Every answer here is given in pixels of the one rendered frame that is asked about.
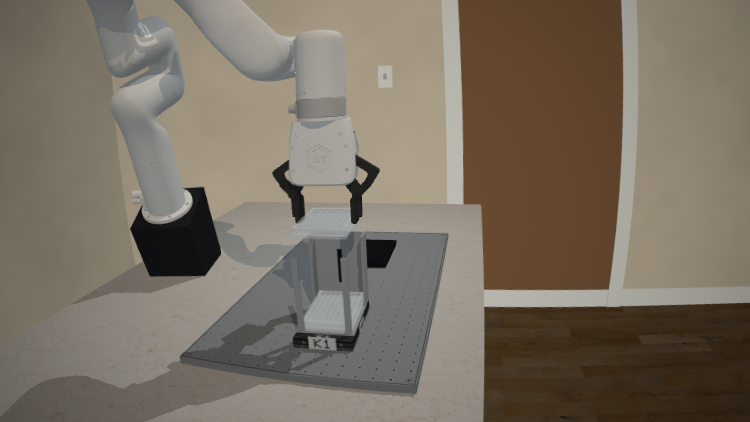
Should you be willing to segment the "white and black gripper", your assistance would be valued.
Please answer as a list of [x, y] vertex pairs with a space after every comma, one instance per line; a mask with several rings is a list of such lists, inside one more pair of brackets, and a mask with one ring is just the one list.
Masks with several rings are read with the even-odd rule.
[[[356, 180], [358, 167], [368, 173], [361, 185]], [[287, 170], [291, 182], [285, 177]], [[301, 195], [304, 186], [345, 185], [352, 194], [351, 223], [356, 224], [363, 215], [362, 195], [379, 172], [378, 167], [357, 155], [352, 121], [344, 115], [292, 121], [289, 160], [272, 175], [291, 199], [296, 223], [305, 216], [304, 196]]]

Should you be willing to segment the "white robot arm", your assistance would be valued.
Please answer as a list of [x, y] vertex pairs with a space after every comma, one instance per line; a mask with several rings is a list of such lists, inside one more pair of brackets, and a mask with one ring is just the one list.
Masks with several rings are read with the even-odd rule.
[[[86, 1], [110, 73], [124, 78], [149, 67], [116, 90], [111, 111], [141, 189], [132, 192], [132, 203], [143, 206], [146, 221], [170, 223], [193, 203], [182, 188], [168, 133], [156, 122], [185, 90], [175, 34], [163, 18], [139, 21], [134, 0]], [[289, 113], [297, 118], [346, 115], [344, 41], [339, 32], [313, 30], [286, 37], [242, 0], [174, 1], [246, 77], [268, 82], [295, 77], [296, 101], [288, 105]]]

